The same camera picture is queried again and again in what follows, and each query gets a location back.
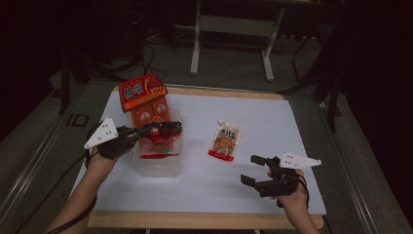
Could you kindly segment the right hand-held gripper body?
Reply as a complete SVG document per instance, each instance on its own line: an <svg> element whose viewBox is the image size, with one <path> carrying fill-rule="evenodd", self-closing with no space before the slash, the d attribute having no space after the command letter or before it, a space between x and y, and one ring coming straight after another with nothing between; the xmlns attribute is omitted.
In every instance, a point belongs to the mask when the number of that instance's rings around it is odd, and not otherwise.
<svg viewBox="0 0 413 234"><path fill-rule="evenodd" d="M296 170L319 166L321 160L284 152L281 158L266 158L271 180L258 181L254 188L261 197L274 197L292 194L299 182Z"/></svg>

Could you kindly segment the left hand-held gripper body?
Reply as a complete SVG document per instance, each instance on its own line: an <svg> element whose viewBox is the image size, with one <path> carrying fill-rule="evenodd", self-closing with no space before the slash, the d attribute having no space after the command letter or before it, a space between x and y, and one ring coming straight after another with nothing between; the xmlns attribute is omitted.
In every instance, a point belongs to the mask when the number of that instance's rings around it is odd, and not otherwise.
<svg viewBox="0 0 413 234"><path fill-rule="evenodd" d="M114 160L132 149L139 139L135 128L116 127L111 117L105 118L88 137L84 148L93 157L94 149L104 158Z"/></svg>

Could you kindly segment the red and black snack packet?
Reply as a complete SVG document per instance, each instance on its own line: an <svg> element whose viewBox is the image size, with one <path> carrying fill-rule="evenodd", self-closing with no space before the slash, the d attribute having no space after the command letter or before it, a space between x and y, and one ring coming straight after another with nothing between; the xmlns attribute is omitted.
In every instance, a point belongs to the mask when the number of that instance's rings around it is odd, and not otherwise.
<svg viewBox="0 0 413 234"><path fill-rule="evenodd" d="M181 122L159 122L145 125L149 133L139 140L140 159L164 159L179 155L183 126Z"/></svg>

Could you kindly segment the orange snack bag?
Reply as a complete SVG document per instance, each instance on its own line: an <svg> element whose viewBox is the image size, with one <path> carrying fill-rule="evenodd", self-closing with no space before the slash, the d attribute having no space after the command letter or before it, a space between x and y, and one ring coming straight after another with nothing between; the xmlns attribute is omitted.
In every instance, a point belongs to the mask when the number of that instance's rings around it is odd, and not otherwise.
<svg viewBox="0 0 413 234"><path fill-rule="evenodd" d="M121 107L135 127L170 120L168 89L155 74L135 77L119 87Z"/></svg>

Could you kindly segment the clear plastic container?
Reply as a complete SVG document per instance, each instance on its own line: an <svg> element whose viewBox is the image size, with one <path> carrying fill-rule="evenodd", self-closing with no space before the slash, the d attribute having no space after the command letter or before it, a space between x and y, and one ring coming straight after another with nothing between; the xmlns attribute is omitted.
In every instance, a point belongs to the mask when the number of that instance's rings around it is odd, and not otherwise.
<svg viewBox="0 0 413 234"><path fill-rule="evenodd" d="M182 161L182 144L183 134L179 143L179 155L174 157L167 157L164 159L140 159L140 146L139 141L135 145L133 152L133 162L137 167L137 171L142 176L154 176L154 177L174 177L178 176L181 171Z"/></svg>

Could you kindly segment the beige sauce pouch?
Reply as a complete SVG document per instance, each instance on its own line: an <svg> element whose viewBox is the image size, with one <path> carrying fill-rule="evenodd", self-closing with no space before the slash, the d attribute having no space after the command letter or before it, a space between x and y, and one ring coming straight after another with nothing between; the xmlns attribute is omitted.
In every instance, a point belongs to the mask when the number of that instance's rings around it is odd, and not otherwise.
<svg viewBox="0 0 413 234"><path fill-rule="evenodd" d="M219 121L208 154L214 158L232 162L235 158L240 138L241 131L237 125Z"/></svg>

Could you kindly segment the person's right hand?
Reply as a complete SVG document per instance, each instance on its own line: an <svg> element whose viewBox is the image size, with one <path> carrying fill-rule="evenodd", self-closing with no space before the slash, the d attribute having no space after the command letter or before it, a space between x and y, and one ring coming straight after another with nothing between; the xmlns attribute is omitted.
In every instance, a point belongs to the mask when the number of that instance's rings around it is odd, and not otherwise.
<svg viewBox="0 0 413 234"><path fill-rule="evenodd" d="M308 210L306 179L301 170L296 170L299 182L296 190L290 195L278 196L277 200L282 204L286 212L299 212Z"/></svg>

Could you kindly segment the person's left hand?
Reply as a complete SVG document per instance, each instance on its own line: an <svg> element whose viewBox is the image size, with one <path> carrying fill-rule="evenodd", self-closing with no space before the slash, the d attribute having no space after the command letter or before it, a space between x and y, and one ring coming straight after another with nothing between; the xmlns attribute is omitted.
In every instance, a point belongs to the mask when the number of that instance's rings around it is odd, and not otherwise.
<svg viewBox="0 0 413 234"><path fill-rule="evenodd" d="M98 172L111 172L113 168L115 167L116 163L124 156L124 154L116 156L114 159L108 159L105 157L102 157L97 150L96 147L94 147L91 151L91 156L88 164L88 169L92 171L98 171Z"/></svg>

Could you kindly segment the white table mat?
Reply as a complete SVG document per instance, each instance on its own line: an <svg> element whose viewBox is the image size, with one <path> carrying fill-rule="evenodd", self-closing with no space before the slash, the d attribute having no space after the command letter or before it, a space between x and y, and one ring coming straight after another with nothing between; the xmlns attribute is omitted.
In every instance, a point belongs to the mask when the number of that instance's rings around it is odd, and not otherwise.
<svg viewBox="0 0 413 234"><path fill-rule="evenodd" d="M143 176L131 154L124 155L101 185L96 209L106 212L184 212L279 215L275 201L242 184L242 175L267 177L253 155L284 152L304 155L297 124L286 100L168 96L183 123L182 169L177 177ZM220 121L237 125L241 140L235 158L225 162L208 155Z"/></svg>

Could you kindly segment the black metal stand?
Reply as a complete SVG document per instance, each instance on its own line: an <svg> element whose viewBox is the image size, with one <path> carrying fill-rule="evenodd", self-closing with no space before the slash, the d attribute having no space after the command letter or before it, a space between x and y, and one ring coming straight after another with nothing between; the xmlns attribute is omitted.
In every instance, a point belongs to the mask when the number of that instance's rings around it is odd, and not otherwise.
<svg viewBox="0 0 413 234"><path fill-rule="evenodd" d="M334 32L331 31L324 37L319 55L303 79L297 85L278 91L279 95L288 96L315 85L312 99L318 103L327 101L326 121L333 133L336 132L338 86L342 75L340 57L336 55L339 46L340 43L335 40Z"/></svg>
<svg viewBox="0 0 413 234"><path fill-rule="evenodd" d="M73 75L77 82L86 84L90 79L87 68L90 68L101 74L106 79L122 82L124 81L124 78L116 75L116 72L129 69L134 66L134 64L135 60L132 59L126 64L122 64L114 68L107 68L80 52L63 52L60 56L60 88L55 91L56 96L60 98L59 113L64 113L69 106L70 75Z"/></svg>

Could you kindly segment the aluminium rail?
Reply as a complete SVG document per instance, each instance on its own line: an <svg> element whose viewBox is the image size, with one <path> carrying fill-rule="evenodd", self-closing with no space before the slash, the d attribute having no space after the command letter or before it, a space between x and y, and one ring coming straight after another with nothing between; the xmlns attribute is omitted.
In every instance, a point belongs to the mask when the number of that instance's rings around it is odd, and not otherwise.
<svg viewBox="0 0 413 234"><path fill-rule="evenodd" d="M65 118L31 114L0 143L0 229L30 186Z"/></svg>
<svg viewBox="0 0 413 234"><path fill-rule="evenodd" d="M377 227L372 219L370 210L368 209L364 197L359 189L357 179L355 177L355 171L352 169L350 161L347 159L347 155L344 149L344 145L340 141L336 132L332 130L327 123L327 106L324 102L317 104L321 121L324 124L326 133L333 144L335 150L335 157L337 158L337 165L341 178L344 180L344 186L346 187L346 195L351 199L351 208L356 212L355 218L362 226L364 234L377 234Z"/></svg>

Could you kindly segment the white metal stand frame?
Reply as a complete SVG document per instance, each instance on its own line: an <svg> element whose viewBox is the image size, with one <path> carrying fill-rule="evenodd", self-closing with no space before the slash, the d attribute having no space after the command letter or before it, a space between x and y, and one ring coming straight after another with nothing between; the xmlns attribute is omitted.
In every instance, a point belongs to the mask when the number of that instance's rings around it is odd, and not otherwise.
<svg viewBox="0 0 413 234"><path fill-rule="evenodd" d="M191 59L190 74L197 75L199 72L201 32L220 32L267 37L268 45L265 49L262 50L261 58L263 62L266 79L268 82L273 82L275 80L275 76L272 69L270 55L282 24L282 18L285 12L285 8L280 7L277 13L277 17L274 21L258 19L238 19L203 15L201 13L201 8L202 0L197 0L195 16L195 40Z"/></svg>

